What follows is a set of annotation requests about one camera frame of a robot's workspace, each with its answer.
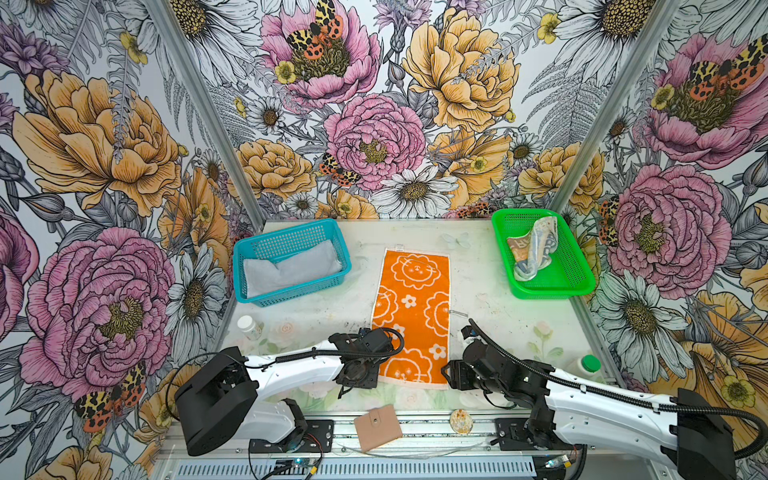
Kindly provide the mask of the orange patterned white towel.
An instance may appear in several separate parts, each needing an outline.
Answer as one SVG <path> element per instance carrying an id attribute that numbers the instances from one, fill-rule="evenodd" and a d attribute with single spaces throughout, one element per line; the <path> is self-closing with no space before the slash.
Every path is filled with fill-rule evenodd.
<path id="1" fill-rule="evenodd" d="M 448 256 L 386 251 L 372 326 L 398 331 L 405 344 L 381 367 L 380 378 L 414 388 L 446 389 L 441 369 L 449 360 L 450 310 Z"/>

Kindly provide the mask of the teal plastic basket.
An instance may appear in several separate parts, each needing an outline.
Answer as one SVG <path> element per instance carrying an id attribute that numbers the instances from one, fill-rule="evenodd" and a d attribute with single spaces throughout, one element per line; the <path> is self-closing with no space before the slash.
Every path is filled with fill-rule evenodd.
<path id="1" fill-rule="evenodd" d="M 348 248 L 332 219 L 246 238 L 234 248 L 236 299 L 259 307 L 338 286 L 350 271 Z"/>

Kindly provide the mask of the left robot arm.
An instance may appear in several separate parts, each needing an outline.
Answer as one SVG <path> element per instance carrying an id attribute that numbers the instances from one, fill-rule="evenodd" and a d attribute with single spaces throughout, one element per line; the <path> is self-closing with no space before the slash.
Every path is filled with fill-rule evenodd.
<path id="1" fill-rule="evenodd" d="M 174 394 L 187 454 L 209 454 L 235 438 L 260 440 L 282 451 L 309 433 L 297 402 L 270 398 L 311 384 L 334 384 L 338 396 L 377 387 L 380 367 L 404 351 L 397 330 L 362 328 L 336 333 L 308 348 L 280 355 L 246 356 L 229 347 Z"/>

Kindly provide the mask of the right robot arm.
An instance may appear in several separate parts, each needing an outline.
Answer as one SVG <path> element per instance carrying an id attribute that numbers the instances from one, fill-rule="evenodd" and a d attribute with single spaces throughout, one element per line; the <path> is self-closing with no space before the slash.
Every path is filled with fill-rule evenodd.
<path id="1" fill-rule="evenodd" d="M 657 462 L 683 479 L 734 479 L 732 430 L 696 393 L 638 393 L 580 378 L 533 360 L 512 360 L 480 339 L 441 373 L 460 391 L 499 393 L 528 410 L 501 419 L 503 450 L 564 450 L 586 446 Z"/>

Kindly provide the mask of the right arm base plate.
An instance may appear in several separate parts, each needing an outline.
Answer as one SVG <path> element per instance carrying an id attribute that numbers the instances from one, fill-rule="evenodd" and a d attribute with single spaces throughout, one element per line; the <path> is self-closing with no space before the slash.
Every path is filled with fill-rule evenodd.
<path id="1" fill-rule="evenodd" d="M 571 451 L 549 426 L 539 428 L 530 419 L 496 418 L 495 441 L 501 451 Z"/>

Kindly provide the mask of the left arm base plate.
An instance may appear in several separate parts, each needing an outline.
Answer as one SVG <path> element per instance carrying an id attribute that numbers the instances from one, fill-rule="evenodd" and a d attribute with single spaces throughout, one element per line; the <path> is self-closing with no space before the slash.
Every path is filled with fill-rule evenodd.
<path id="1" fill-rule="evenodd" d="M 334 428 L 333 420 L 310 419 L 304 429 L 291 432 L 277 443 L 251 439 L 248 452 L 251 454 L 329 453 L 332 449 Z"/>

